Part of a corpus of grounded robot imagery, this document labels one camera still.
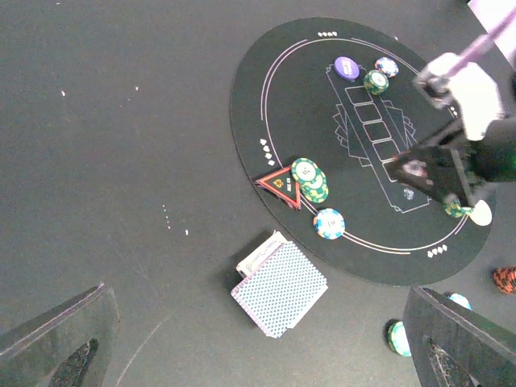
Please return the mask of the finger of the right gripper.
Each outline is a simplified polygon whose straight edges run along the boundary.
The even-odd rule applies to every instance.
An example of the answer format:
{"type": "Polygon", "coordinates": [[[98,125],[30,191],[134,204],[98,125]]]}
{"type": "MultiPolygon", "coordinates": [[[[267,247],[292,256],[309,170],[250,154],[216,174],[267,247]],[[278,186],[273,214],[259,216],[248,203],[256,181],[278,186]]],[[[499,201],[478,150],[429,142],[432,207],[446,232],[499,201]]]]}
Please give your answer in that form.
{"type": "Polygon", "coordinates": [[[454,172],[450,150],[441,147],[412,147],[395,156],[390,164],[390,175],[395,180],[441,203],[449,202],[454,172]],[[427,177],[416,177],[405,173],[402,166],[410,160],[424,162],[427,177]]]}
{"type": "Polygon", "coordinates": [[[450,153],[455,172],[449,202],[458,199],[462,206],[473,208],[476,203],[473,197],[476,175],[472,170],[471,154],[460,149],[451,149],[450,153]]]}

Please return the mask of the white dealer button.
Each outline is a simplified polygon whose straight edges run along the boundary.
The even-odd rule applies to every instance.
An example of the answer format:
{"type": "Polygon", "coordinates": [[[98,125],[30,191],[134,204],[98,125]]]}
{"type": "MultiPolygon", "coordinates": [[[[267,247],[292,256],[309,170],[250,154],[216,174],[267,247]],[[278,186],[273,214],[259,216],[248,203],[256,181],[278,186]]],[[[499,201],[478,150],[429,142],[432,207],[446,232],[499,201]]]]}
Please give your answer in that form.
{"type": "Polygon", "coordinates": [[[489,204],[484,200],[479,200],[477,204],[472,208],[472,212],[469,218],[477,225],[481,227],[488,226],[493,220],[493,213],[489,204]]]}

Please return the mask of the orange chips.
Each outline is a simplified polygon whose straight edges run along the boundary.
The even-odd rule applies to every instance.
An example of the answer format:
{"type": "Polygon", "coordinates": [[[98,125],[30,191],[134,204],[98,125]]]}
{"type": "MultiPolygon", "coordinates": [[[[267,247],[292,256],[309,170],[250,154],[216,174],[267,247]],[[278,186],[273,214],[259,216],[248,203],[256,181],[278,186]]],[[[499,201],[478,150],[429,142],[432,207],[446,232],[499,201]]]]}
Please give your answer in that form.
{"type": "Polygon", "coordinates": [[[402,166],[405,173],[416,177],[427,177],[426,164],[420,160],[410,160],[402,166]]]}

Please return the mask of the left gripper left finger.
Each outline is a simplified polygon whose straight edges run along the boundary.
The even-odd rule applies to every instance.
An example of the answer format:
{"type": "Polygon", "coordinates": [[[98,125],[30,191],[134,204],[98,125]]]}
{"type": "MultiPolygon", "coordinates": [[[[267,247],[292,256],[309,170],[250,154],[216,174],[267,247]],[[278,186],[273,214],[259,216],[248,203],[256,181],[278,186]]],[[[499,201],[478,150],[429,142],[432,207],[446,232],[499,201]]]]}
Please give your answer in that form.
{"type": "Polygon", "coordinates": [[[1,335],[1,385],[102,385],[119,328],[103,283],[1,335]]]}

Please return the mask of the orange black chip stack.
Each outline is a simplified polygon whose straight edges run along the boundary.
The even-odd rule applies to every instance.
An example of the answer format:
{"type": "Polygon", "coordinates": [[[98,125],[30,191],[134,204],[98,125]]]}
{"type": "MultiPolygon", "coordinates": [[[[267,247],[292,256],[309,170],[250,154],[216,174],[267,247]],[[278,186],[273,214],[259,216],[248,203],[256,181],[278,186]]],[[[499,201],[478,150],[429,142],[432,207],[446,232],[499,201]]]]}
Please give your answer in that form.
{"type": "Polygon", "coordinates": [[[500,292],[504,294],[515,294],[515,273],[515,265],[494,270],[493,281],[500,292]]]}

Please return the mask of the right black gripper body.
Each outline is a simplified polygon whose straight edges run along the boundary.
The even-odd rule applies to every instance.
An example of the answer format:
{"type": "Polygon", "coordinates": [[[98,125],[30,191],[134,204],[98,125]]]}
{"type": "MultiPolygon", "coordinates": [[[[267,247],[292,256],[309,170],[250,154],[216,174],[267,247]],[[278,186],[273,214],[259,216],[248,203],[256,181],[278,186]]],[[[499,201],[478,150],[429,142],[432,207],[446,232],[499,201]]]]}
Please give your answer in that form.
{"type": "Polygon", "coordinates": [[[433,194],[489,194],[490,184],[472,168],[472,145],[461,120],[446,122],[427,137],[427,191],[433,194]]]}

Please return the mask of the blue chips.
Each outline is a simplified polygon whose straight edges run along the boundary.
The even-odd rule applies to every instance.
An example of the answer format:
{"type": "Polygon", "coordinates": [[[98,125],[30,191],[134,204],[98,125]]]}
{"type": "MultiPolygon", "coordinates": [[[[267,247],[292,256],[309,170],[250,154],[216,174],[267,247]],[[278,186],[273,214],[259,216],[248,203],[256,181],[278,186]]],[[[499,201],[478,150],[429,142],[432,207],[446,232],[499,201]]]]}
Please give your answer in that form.
{"type": "Polygon", "coordinates": [[[383,73],[387,78],[395,77],[399,73],[397,63],[387,56],[378,58],[374,66],[376,70],[383,73]]]}
{"type": "Polygon", "coordinates": [[[333,208],[320,210],[313,219],[316,233],[324,239],[338,239],[343,236],[346,224],[343,216],[333,208]]]}

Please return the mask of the green chip stack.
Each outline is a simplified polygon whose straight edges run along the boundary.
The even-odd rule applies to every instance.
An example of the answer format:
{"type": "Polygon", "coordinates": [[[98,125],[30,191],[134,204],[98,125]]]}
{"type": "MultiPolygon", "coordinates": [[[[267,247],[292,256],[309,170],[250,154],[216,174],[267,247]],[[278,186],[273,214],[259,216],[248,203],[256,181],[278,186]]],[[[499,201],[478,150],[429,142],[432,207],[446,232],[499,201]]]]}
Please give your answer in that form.
{"type": "Polygon", "coordinates": [[[387,330],[387,342],[392,351],[403,357],[411,357],[410,345],[402,321],[393,322],[387,330]]]}

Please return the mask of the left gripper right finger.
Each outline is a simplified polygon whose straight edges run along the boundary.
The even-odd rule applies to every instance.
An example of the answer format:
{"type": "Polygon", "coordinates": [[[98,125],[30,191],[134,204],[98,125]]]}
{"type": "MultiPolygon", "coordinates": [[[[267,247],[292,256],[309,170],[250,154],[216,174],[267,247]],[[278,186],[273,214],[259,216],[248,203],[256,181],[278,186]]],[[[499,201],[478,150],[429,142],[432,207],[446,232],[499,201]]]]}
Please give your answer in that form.
{"type": "Polygon", "coordinates": [[[402,321],[420,385],[515,385],[514,333],[423,287],[410,289],[402,321]]]}

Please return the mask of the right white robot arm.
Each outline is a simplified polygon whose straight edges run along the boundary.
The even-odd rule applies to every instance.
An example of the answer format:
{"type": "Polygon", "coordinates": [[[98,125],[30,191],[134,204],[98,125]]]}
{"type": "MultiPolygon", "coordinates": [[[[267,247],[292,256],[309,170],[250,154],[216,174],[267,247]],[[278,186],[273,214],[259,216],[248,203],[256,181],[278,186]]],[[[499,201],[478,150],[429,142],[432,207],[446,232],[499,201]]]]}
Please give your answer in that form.
{"type": "Polygon", "coordinates": [[[515,118],[506,114],[497,83],[468,63],[447,82],[460,117],[388,165],[388,173],[437,202],[474,207],[515,180],[515,118]]]}

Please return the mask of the purple round blind button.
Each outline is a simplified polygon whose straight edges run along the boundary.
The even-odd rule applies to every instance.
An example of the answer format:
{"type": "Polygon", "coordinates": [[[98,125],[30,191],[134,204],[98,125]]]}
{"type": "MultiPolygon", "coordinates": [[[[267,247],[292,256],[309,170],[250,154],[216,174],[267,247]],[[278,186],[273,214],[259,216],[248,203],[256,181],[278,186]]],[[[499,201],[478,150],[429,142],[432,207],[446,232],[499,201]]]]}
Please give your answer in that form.
{"type": "Polygon", "coordinates": [[[334,70],[348,81],[354,81],[360,76],[359,65],[347,56],[339,56],[334,60],[334,70]]]}

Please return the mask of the green chips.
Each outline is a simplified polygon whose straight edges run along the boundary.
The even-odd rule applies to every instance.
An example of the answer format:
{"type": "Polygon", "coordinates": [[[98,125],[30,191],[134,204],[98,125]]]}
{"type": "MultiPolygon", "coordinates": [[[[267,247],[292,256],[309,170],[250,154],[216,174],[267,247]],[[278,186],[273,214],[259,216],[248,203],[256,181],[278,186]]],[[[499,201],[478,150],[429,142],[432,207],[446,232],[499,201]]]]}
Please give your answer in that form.
{"type": "Polygon", "coordinates": [[[300,157],[291,164],[293,179],[299,183],[304,197],[313,203],[322,203],[329,196],[326,174],[312,160],[300,157]]]}
{"type": "Polygon", "coordinates": [[[389,88],[389,79],[383,72],[371,70],[364,76],[363,86],[370,94],[380,95],[389,88]]]}
{"type": "Polygon", "coordinates": [[[471,207],[462,206],[458,199],[443,204],[445,213],[453,218],[462,218],[469,216],[473,209],[471,207]]]}

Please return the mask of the blue white chip stack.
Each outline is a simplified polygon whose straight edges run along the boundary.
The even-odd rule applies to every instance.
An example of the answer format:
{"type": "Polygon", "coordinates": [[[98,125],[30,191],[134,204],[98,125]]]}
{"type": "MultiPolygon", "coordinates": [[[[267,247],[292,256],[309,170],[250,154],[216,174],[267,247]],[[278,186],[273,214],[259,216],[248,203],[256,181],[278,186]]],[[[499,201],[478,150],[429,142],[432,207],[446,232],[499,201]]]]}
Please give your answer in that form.
{"type": "Polygon", "coordinates": [[[462,306],[463,308],[466,308],[468,310],[472,309],[469,300],[464,295],[462,295],[462,294],[450,293],[450,294],[448,294],[447,297],[450,300],[452,300],[453,302],[455,302],[455,303],[459,304],[460,306],[462,306]]]}

